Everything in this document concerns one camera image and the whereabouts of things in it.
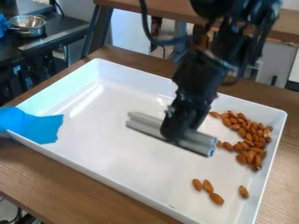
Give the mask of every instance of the wire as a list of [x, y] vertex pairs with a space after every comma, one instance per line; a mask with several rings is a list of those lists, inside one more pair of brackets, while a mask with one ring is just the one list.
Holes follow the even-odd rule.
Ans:
[[149, 24], [148, 24], [148, 7], [145, 3], [145, 0], [139, 0], [139, 3], [140, 3], [140, 7], [141, 7], [141, 12], [142, 12], [144, 33], [145, 33], [146, 37], [149, 39], [149, 41], [155, 46], [173, 46], [178, 43], [194, 40], [194, 39], [198, 38], [199, 36], [207, 33], [210, 30], [212, 24], [215, 22], [215, 19], [209, 20], [209, 22], [205, 25], [205, 27], [201, 31], [199, 31], [197, 33], [197, 35], [191, 35], [191, 36], [185, 35], [180, 38], [173, 38], [173, 39], [166, 39], [166, 40], [153, 38], [150, 35], [150, 29], [149, 29]]
[[65, 16], [65, 12], [61, 9], [60, 5], [57, 3], [56, 0], [53, 0], [54, 4], [57, 6], [57, 8], [59, 8], [59, 11], [61, 13], [61, 16]]

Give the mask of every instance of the metal bowl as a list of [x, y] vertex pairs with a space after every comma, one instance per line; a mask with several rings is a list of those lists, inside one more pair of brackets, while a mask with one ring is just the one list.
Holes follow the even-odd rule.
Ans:
[[16, 16], [10, 19], [10, 28], [23, 38], [35, 38], [45, 34], [46, 21], [42, 16]]

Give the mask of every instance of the white tray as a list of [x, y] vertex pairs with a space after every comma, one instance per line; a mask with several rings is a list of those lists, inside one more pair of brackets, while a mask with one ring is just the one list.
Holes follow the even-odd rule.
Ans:
[[[94, 59], [18, 105], [36, 116], [65, 114], [56, 143], [38, 145], [10, 135], [184, 223], [253, 223], [287, 114], [223, 94], [213, 103], [212, 110], [243, 112], [274, 127], [263, 168], [253, 173], [225, 150], [217, 150], [214, 157], [201, 157], [125, 127], [130, 111], [162, 119], [175, 90], [171, 80]], [[210, 116], [200, 131], [231, 143], [240, 140]], [[224, 206], [215, 206], [206, 192], [196, 192], [191, 184], [194, 178], [210, 180], [225, 199]], [[241, 185], [249, 189], [247, 200], [239, 196]]]

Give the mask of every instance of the wooden table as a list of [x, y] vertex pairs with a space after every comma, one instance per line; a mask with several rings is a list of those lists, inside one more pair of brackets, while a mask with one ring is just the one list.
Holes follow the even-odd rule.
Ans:
[[[94, 58], [170, 78], [173, 62], [106, 46], [21, 95], [16, 105]], [[257, 222], [299, 223], [299, 94], [250, 80], [220, 92], [283, 109], [289, 119], [275, 158]], [[63, 164], [1, 139], [0, 192], [46, 223], [177, 223], [172, 218]]]
[[[205, 19], [200, 18], [194, 12], [189, 0], [147, 0], [146, 2], [149, 14], [152, 16], [199, 25], [206, 23]], [[94, 3], [126, 11], [140, 12], [139, 0], [94, 0]], [[296, 21], [299, 21], [299, 10], [282, 9], [280, 18], [269, 37], [282, 42], [299, 44], [299, 25], [296, 25]]]

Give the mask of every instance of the blue glove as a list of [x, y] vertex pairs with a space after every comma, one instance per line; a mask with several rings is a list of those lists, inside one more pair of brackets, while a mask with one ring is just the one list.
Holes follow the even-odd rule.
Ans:
[[5, 18], [4, 14], [0, 14], [0, 38], [4, 36], [4, 32], [9, 29], [9, 21]]
[[12, 130], [38, 144], [55, 143], [62, 123], [63, 115], [39, 117], [15, 107], [0, 108], [0, 134]]

